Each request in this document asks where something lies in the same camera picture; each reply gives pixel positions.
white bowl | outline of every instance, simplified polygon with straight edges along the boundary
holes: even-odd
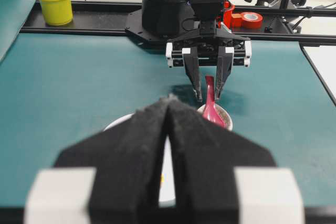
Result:
[[[200,107],[197,111],[201,114],[203,114],[203,111],[205,109],[205,105],[203,105],[202,107]],[[226,112],[226,110],[224,110],[221,106],[215,104],[215,109],[218,113],[218,115],[224,120],[225,122],[225,128],[228,131],[232,131],[233,129],[233,122],[231,119],[231,116],[229,115],[229,113]]]

red spoon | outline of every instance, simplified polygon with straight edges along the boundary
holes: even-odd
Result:
[[[206,95],[206,104],[203,112],[203,117],[209,121],[218,124],[221,127],[225,128],[225,122],[218,115],[215,108],[215,89],[214,89],[214,77],[205,76],[207,84],[207,95]]]

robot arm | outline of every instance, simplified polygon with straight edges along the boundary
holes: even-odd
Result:
[[[220,98],[232,66],[249,67],[249,38],[232,34],[224,24],[218,27],[216,18],[224,9],[225,0],[186,0],[194,10],[197,28],[171,39],[167,43],[169,67],[184,66],[196,97],[202,101],[200,66],[216,66],[215,99]]]

black metal frame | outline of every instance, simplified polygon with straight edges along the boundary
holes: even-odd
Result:
[[[227,219],[223,220],[223,223],[237,224],[239,222],[237,211],[238,209],[228,210]],[[22,224],[24,223],[24,208],[0,208],[0,216],[1,223]],[[306,224],[335,224],[336,206],[305,207],[304,216]]]
[[[94,16],[95,13],[104,12],[110,15],[118,15],[123,13],[134,12],[141,8],[140,3],[110,3],[110,2],[83,2],[74,1],[72,3],[74,13],[82,15],[84,12],[90,12]],[[272,9],[268,7],[257,6],[236,6],[236,12],[257,12],[262,15],[274,15],[278,18],[293,18],[293,17],[336,17],[335,9]],[[45,24],[39,27],[27,26],[30,19],[34,18],[36,12],[41,12],[39,1],[37,1],[28,16],[27,22],[23,25],[20,33],[49,33],[49,34],[73,34],[73,35],[99,35],[99,36],[129,36],[125,32],[125,28],[109,28],[109,29],[82,29],[80,27],[49,27]],[[295,34],[292,32],[288,23],[285,22],[288,33],[251,33],[248,31],[235,31],[235,34],[247,36],[252,40],[273,40],[273,41],[297,41],[304,46],[319,46],[319,45],[336,45],[336,36],[330,35],[306,35]]]

green tabletop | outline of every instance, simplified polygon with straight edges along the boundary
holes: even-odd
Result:
[[[219,104],[234,131],[290,167],[306,206],[336,203],[336,109],[296,42],[253,41]],[[214,67],[202,68],[215,74]],[[194,106],[184,68],[127,37],[20,34],[0,65],[0,207],[23,206],[62,148],[159,97]]]

